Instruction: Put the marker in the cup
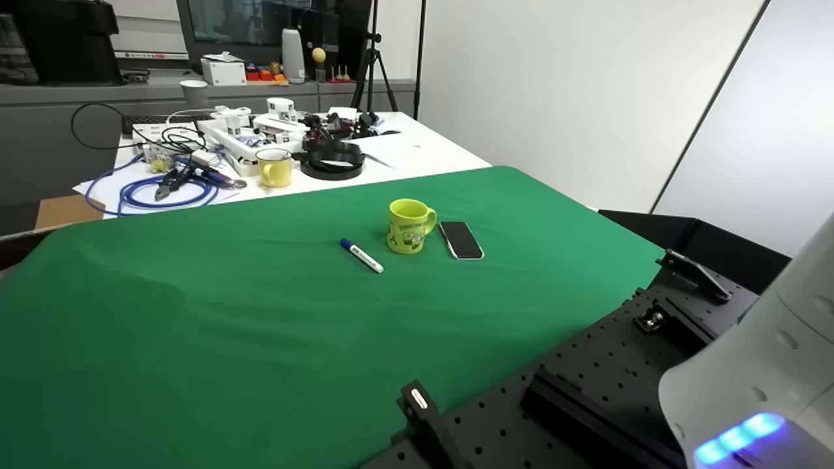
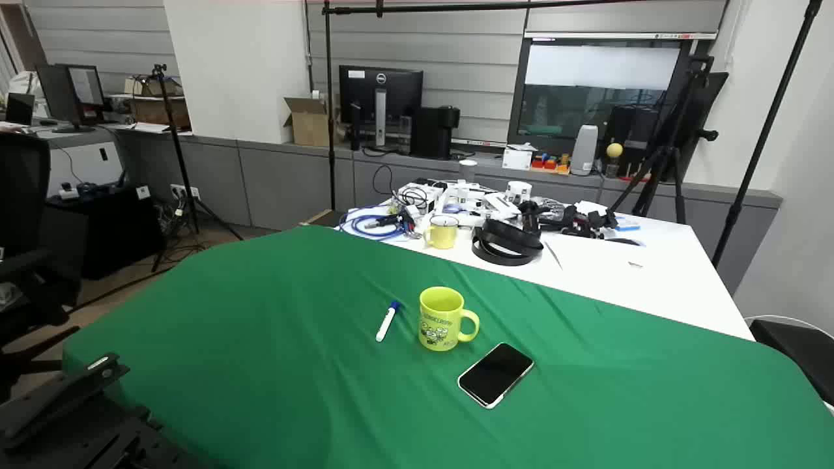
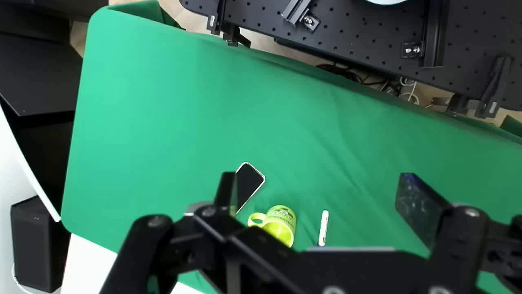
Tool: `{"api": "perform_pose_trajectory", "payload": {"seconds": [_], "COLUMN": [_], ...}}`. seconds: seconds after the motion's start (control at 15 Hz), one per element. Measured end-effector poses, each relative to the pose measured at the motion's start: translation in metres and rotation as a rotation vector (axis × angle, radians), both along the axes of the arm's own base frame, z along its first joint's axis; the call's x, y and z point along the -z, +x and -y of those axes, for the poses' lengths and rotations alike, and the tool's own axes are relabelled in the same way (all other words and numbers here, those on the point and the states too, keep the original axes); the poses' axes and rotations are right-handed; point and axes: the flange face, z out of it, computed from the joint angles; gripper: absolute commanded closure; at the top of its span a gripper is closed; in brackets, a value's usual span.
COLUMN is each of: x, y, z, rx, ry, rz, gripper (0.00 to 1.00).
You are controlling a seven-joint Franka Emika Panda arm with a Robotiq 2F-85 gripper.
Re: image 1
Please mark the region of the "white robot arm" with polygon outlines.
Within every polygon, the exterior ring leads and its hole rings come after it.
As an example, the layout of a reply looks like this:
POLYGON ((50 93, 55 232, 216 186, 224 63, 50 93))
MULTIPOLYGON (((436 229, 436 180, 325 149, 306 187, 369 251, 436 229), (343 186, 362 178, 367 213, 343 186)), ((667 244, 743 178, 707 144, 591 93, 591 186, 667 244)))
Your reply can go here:
POLYGON ((685 469, 834 469, 834 215, 659 404, 685 469))

